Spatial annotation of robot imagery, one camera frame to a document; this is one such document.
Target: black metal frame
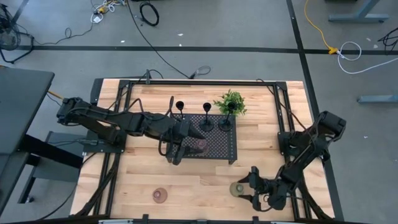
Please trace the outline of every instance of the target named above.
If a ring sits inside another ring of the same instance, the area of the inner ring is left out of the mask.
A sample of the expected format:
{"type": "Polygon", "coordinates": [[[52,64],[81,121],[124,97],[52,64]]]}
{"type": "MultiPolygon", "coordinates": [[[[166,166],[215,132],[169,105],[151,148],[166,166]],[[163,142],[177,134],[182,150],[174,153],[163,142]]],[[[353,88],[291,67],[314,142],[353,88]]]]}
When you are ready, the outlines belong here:
{"type": "MultiPolygon", "coordinates": [[[[103,84],[103,79],[96,79],[95,84],[93,86],[93,89],[91,91],[91,102],[96,103],[98,102],[99,99],[99,94],[100,94],[100,89],[103,84]]],[[[122,92],[125,88],[127,88],[127,93],[126,93],[126,100],[124,104],[124,109],[127,109],[129,106],[130,102],[130,97],[132,93],[132,88],[134,85],[145,85],[146,81],[145,80],[140,80],[139,82],[136,80],[120,80],[119,81],[119,88],[118,88],[118,94],[116,95],[116,102],[115,102],[115,111],[119,111],[119,107],[121,104],[121,98],[122,98],[122,92]]],[[[290,101],[289,101],[289,94],[287,93],[287,84],[286,82],[257,82],[257,81],[211,81],[211,80],[151,80],[150,85],[228,85],[228,86],[264,86],[266,88],[272,88],[273,93],[274,93],[274,99],[275,99],[275,109],[278,117],[278,124],[279,124],[279,131],[284,132],[285,131],[285,126],[284,126],[284,118],[283,118],[283,112],[281,108],[281,102],[280,102],[280,95],[279,95],[279,90],[282,91],[283,95],[283,101],[284,105],[286,107],[286,115],[287,115],[287,122],[289,124],[289,129],[290,131],[294,131],[294,121],[293,121],[293,116],[292,112],[290,109],[290,101]]],[[[285,162],[288,163],[290,162],[290,156],[287,154],[284,154],[283,152],[280,152],[281,155],[283,155],[285,162]]],[[[120,153],[117,153],[115,155],[115,159],[117,162],[119,162],[121,157],[120,153]]],[[[101,170],[101,175],[100,175],[100,183],[103,177],[105,176],[107,170],[108,170],[108,164],[109,164],[109,154],[105,154],[104,161],[103,161],[103,166],[101,170]]],[[[117,172],[115,173],[114,177],[112,178],[112,181],[110,183],[110,188],[108,192],[108,200],[106,202],[106,211],[105,215],[111,214],[111,209],[112,209],[112,203],[113,203],[113,195],[114,195],[114,189],[116,185],[116,178],[117,178],[117,172]]],[[[306,189],[307,186],[305,185],[305,181],[300,186],[302,189],[306,189]]],[[[301,219],[300,217],[300,212],[299,212],[299,206],[298,206],[298,201],[296,198],[292,197],[292,210],[293,210],[293,215],[295,220],[301,219]]],[[[311,210],[309,204],[304,200],[304,210],[305,210],[305,218],[311,219],[311,210]]],[[[99,213],[101,206],[101,198],[97,201],[94,209],[94,215],[97,215],[99,213]]],[[[186,220],[150,220],[150,222],[173,222],[173,223],[183,223],[186,220]]],[[[233,223],[253,223],[254,221],[228,221],[233,222],[233,223]]]]}

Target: potted plant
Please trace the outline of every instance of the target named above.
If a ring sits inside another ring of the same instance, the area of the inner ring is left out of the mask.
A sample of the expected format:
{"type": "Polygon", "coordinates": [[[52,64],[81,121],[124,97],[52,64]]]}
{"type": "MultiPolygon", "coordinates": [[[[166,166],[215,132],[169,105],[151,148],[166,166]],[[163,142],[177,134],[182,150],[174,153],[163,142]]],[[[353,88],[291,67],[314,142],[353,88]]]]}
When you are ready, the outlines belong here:
{"type": "Polygon", "coordinates": [[[221,114],[228,114],[228,103],[233,102],[236,104],[236,110],[233,111],[233,115],[245,114],[247,109],[244,109],[244,98],[239,92],[228,90],[223,96],[221,96],[223,101],[215,101],[214,105],[220,107],[221,114]]]}

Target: concrete floor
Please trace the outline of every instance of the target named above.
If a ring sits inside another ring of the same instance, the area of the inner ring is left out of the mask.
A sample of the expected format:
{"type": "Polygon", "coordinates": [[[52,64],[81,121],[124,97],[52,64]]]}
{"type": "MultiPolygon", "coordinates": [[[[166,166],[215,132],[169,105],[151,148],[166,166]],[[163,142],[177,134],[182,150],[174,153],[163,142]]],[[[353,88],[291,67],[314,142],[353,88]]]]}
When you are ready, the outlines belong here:
{"type": "MultiPolygon", "coordinates": [[[[2,0],[15,14],[22,0],[2,0]]],[[[318,31],[303,14],[305,0],[293,0],[298,26],[305,49],[325,49],[318,31]]],[[[373,50],[377,39],[396,28],[398,2],[381,1],[375,13],[389,13],[383,24],[334,24],[328,15],[350,12],[357,3],[310,1],[308,15],[319,25],[327,41],[334,47],[354,41],[363,49],[373,50]]],[[[273,47],[296,49],[292,25],[285,1],[272,0],[164,0],[153,1],[160,13],[157,27],[143,25],[143,33],[154,46],[194,47],[273,47]]],[[[138,3],[132,3],[138,14],[138,3]]],[[[90,27],[89,0],[30,0],[18,23],[40,42],[53,42],[63,37],[66,27],[74,34],[90,27]]],[[[131,21],[128,9],[117,7],[106,14],[83,37],[59,43],[61,46],[147,46],[131,21]]],[[[6,52],[8,57],[21,51],[6,52]]],[[[181,71],[191,74],[202,65],[212,71],[201,78],[253,80],[304,80],[298,54],[250,52],[160,52],[181,71]]],[[[343,138],[330,147],[331,160],[346,221],[395,223],[398,208],[398,151],[394,131],[398,125],[396,105],[359,105],[359,95],[398,94],[396,70],[398,62],[360,75],[348,75],[340,70],[336,56],[307,54],[308,66],[320,111],[329,110],[348,122],[343,138]]],[[[364,55],[354,63],[343,63],[357,71],[390,60],[394,56],[364,55]]],[[[182,78],[153,52],[36,50],[18,61],[16,68],[46,70],[55,73],[51,90],[63,96],[80,96],[89,100],[93,80],[98,77],[142,75],[147,68],[157,69],[167,78],[182,78]]],[[[48,98],[42,103],[29,134],[44,139],[48,131],[85,134],[84,128],[64,127],[56,123],[58,106],[48,98]]],[[[16,205],[27,169],[20,178],[0,222],[34,220],[52,211],[73,190],[73,183],[37,182],[33,204],[16,205]]],[[[53,217],[68,215],[71,200],[53,217]]]]}

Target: black perforated tray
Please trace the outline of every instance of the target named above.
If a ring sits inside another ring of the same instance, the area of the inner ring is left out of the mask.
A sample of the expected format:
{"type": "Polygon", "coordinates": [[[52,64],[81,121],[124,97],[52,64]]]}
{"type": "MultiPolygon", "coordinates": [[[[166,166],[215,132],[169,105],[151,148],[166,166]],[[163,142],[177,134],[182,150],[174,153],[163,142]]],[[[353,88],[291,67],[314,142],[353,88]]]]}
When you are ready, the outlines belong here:
{"type": "MultiPolygon", "coordinates": [[[[176,118],[181,118],[181,115],[175,114],[176,118]]],[[[187,154],[183,158],[191,159],[226,159],[229,160],[229,164],[232,164],[237,158],[236,153],[236,120],[235,116],[229,116],[229,120],[233,124],[233,128],[230,131],[222,131],[218,128],[218,121],[226,118],[226,115],[209,114],[208,119],[214,122],[214,128],[211,131],[202,131],[199,128],[201,120],[206,118],[205,114],[184,114],[185,119],[189,119],[192,125],[206,137],[207,145],[209,146],[206,152],[201,154],[187,154]]],[[[186,137],[182,141],[181,147],[190,146],[195,147],[197,139],[186,137]]],[[[178,146],[173,146],[173,151],[167,156],[168,159],[174,157],[177,152],[178,146]]]]}

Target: black desk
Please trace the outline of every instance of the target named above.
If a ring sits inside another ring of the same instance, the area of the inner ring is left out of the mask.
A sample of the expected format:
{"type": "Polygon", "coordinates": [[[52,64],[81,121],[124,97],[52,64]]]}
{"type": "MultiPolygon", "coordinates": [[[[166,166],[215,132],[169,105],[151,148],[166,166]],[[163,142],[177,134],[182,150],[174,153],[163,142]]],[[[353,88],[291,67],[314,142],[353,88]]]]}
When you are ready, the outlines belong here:
{"type": "Polygon", "coordinates": [[[26,134],[53,78],[52,72],[0,67],[0,214],[25,164],[37,166],[46,157],[81,166],[81,157],[26,134]]]}

